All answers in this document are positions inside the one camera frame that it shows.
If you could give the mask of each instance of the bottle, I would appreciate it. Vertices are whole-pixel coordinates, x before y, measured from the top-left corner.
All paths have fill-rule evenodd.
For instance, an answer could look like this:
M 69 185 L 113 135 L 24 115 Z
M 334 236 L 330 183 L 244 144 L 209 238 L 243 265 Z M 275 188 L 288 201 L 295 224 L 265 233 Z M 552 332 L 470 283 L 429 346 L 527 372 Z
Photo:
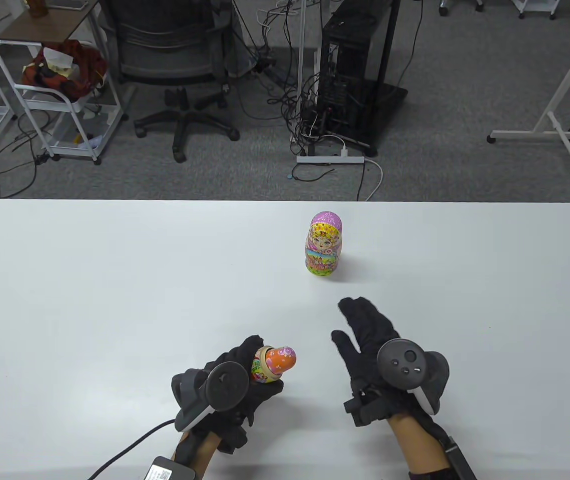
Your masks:
M 39 19 L 49 13 L 46 0 L 24 0 L 32 18 Z
M 269 384 L 296 365 L 296 352 L 290 347 L 273 348 L 265 345 L 259 349 L 251 363 L 251 379 L 260 384 Z
M 305 242 L 305 265 L 314 275 L 330 275 L 338 266 L 342 249 L 342 221 L 334 212 L 312 218 Z

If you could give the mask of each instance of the gloved hand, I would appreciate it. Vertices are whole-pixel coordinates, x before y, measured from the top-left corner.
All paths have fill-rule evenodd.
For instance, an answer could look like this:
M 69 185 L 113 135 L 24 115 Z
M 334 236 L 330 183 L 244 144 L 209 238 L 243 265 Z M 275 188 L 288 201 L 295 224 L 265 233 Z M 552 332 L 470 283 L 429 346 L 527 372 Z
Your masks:
M 223 362 L 239 363 L 247 371 L 247 375 L 251 375 L 251 362 L 257 350 L 264 346 L 262 338 L 257 334 L 246 338 L 241 345 L 232 348 L 219 356 L 215 361 L 210 361 L 205 365 L 204 370 L 210 372 L 215 366 Z M 178 384 L 180 379 L 176 375 L 172 380 L 172 389 L 174 383 Z M 248 420 L 249 426 L 253 425 L 253 416 L 256 409 L 262 402 L 270 399 L 274 395 L 280 393 L 283 389 L 282 380 L 271 383 L 250 382 L 249 389 L 243 398 L 233 409 L 227 411 L 215 411 L 203 418 L 192 432 L 202 435 L 207 432 L 213 432 L 218 435 L 222 441 L 218 450 L 224 453 L 233 453 L 236 448 L 240 448 L 247 442 L 244 429 L 241 427 L 245 419 Z
M 347 366 L 351 377 L 354 398 L 346 402 L 356 426 L 368 425 L 373 420 L 383 420 L 395 414 L 409 414 L 437 440 L 447 439 L 445 431 L 433 422 L 419 405 L 412 393 L 388 384 L 378 370 L 376 357 L 387 341 L 400 338 L 392 323 L 369 300 L 359 297 L 343 298 L 338 308 L 354 331 L 360 352 L 342 330 L 331 332 L 331 340 Z

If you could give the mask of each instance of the red bag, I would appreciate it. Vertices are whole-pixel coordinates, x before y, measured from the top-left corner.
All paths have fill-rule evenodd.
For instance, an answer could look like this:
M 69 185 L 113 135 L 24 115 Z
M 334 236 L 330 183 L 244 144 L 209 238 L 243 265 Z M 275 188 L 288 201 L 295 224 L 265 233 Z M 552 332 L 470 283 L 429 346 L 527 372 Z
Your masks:
M 44 48 L 57 50 L 74 57 L 74 64 L 80 69 L 80 75 L 75 80 L 49 69 L 45 60 Z M 31 64 L 22 73 L 22 83 L 34 87 L 45 87 L 58 90 L 70 101 L 75 102 L 90 94 L 95 88 L 102 87 L 107 74 L 107 62 L 98 50 L 83 46 L 75 39 L 67 39 L 63 43 L 45 45 Z

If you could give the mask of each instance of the controller button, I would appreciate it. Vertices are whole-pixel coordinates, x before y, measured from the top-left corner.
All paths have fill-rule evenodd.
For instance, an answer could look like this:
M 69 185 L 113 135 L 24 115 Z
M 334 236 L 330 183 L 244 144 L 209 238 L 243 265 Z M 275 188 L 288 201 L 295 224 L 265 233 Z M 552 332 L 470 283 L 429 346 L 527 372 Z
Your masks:
M 405 359 L 408 362 L 415 362 L 416 361 L 416 352 L 414 350 L 407 350 L 405 352 Z

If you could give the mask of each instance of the office chair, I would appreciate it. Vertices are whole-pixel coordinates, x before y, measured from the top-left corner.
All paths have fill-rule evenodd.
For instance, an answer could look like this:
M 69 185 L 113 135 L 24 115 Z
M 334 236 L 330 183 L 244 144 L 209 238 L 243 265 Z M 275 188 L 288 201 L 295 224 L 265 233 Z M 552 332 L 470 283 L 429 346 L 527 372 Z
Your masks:
M 233 142 L 239 131 L 223 119 L 201 112 L 216 103 L 227 107 L 229 92 L 225 71 L 225 48 L 232 39 L 231 0 L 100 0 L 100 25 L 107 35 L 112 68 L 119 82 L 150 85 L 190 85 L 215 80 L 221 91 L 195 102 L 189 111 L 184 87 L 165 91 L 168 109 L 134 121 L 136 136 L 147 135 L 147 126 L 175 122 L 173 158 L 187 160 L 184 146 L 190 124 L 203 124 L 223 131 Z

